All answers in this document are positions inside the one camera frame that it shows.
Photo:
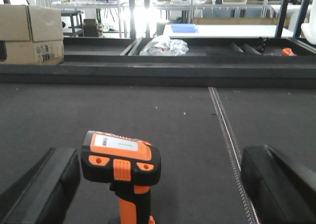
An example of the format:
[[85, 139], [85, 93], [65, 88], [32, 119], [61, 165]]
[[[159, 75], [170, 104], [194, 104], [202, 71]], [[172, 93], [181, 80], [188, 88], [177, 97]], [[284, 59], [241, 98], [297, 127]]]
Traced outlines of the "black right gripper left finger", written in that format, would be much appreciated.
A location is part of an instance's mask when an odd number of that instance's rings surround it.
[[61, 224], [80, 183], [75, 148], [50, 148], [0, 195], [2, 224]]

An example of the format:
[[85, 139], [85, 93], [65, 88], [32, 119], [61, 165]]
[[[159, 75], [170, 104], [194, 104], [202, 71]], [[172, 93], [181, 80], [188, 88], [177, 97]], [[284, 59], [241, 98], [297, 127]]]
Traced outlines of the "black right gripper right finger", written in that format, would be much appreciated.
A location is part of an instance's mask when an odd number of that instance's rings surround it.
[[247, 146], [241, 181], [263, 224], [314, 224], [316, 173], [269, 146]]

